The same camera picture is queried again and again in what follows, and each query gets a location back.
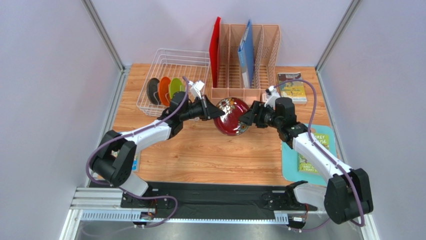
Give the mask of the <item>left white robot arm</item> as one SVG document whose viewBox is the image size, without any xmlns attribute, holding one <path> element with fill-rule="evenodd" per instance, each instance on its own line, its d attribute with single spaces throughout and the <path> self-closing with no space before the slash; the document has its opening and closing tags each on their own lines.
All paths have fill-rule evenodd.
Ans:
<svg viewBox="0 0 426 240">
<path fill-rule="evenodd" d="M 195 118 L 208 121 L 223 115 L 225 112 L 211 103 L 206 95 L 190 101 L 187 92 L 178 91 L 169 106 L 152 123 L 123 133 L 108 131 L 88 158 L 86 168 L 101 176 L 107 185 L 145 199 L 149 185 L 132 170 L 136 154 L 175 137 L 183 129 L 184 121 Z"/>
</svg>

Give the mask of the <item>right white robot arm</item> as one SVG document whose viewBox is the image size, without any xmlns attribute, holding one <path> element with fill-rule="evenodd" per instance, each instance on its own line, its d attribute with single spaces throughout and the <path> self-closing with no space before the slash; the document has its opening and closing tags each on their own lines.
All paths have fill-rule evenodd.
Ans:
<svg viewBox="0 0 426 240">
<path fill-rule="evenodd" d="M 334 223 L 350 221 L 359 227 L 365 226 L 365 215 L 374 210 L 368 173 L 362 168 L 350 167 L 326 149 L 312 134 L 310 125 L 297 120 L 290 98 L 279 97 L 274 106 L 254 101 L 238 119 L 248 126 L 275 128 L 282 142 L 316 168 L 327 183 L 322 189 L 320 206 Z"/>
</svg>

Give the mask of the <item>red floral plate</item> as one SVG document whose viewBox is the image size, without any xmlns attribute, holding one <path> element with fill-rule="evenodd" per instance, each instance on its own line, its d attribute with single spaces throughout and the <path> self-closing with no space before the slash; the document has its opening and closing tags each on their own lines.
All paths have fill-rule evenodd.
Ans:
<svg viewBox="0 0 426 240">
<path fill-rule="evenodd" d="M 249 110 L 249 106 L 241 98 L 226 97 L 216 106 L 224 112 L 224 115 L 214 119 L 214 125 L 220 133 L 235 137 L 249 129 L 247 124 L 239 120 Z"/>
</svg>

